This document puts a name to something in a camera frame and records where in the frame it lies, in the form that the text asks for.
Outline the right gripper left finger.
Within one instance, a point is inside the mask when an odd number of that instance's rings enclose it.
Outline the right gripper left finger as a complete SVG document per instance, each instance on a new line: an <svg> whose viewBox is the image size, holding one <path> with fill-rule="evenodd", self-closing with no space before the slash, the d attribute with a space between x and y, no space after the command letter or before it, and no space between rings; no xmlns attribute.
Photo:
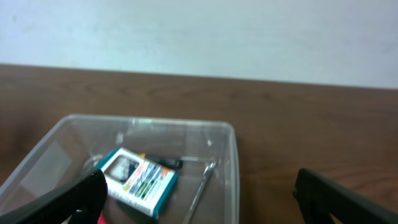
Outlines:
<svg viewBox="0 0 398 224"><path fill-rule="evenodd" d="M107 196L103 171L95 169L1 215L1 223L97 223Z"/></svg>

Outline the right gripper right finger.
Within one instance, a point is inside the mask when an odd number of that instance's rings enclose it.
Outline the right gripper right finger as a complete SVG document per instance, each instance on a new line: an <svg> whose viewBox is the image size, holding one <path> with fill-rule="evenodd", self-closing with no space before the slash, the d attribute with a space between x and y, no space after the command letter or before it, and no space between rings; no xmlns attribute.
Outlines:
<svg viewBox="0 0 398 224"><path fill-rule="evenodd" d="M305 223L397 223L396 213L307 168L298 171L293 196Z"/></svg>

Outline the blue white cardboard box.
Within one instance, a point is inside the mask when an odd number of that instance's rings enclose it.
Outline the blue white cardboard box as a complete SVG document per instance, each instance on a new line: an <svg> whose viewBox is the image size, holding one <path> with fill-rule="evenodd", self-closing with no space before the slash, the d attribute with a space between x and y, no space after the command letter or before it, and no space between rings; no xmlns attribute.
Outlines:
<svg viewBox="0 0 398 224"><path fill-rule="evenodd" d="M108 195L157 219L171 196L178 173L119 147L96 165L102 170Z"/></svg>

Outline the black yellow screwdriver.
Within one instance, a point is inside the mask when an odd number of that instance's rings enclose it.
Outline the black yellow screwdriver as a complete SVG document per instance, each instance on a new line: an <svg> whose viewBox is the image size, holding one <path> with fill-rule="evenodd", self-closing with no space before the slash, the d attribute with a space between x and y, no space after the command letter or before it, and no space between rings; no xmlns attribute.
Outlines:
<svg viewBox="0 0 398 224"><path fill-rule="evenodd" d="M169 169L179 170L183 167L183 161L177 157L163 157L146 153L139 153L138 155Z"/></svg>

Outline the clear plastic storage container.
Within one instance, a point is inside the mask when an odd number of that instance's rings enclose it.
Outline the clear plastic storage container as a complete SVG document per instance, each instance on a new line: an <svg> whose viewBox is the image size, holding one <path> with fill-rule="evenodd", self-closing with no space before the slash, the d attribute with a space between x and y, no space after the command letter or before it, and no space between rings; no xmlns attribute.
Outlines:
<svg viewBox="0 0 398 224"><path fill-rule="evenodd" d="M225 122L71 114L61 119L1 186L1 213L19 208L81 176L111 151L179 159L178 181L159 223L181 223L209 162L215 168L192 223L239 221L239 162Z"/></svg>

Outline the silver wrench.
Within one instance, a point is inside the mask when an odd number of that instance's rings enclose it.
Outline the silver wrench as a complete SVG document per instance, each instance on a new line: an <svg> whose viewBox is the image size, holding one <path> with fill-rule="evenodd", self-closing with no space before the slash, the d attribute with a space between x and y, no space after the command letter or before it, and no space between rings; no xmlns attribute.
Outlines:
<svg viewBox="0 0 398 224"><path fill-rule="evenodd" d="M213 173L215 166L216 166L215 160L210 160L208 165L206 166L205 171L203 173L203 177L199 184L199 187L196 191L196 194L195 194L183 220L182 220L182 224L189 224L191 222L193 214L195 213L195 210L197 209L198 203L200 201L201 195L203 194L205 187L206 187L208 181L210 180L210 177Z"/></svg>

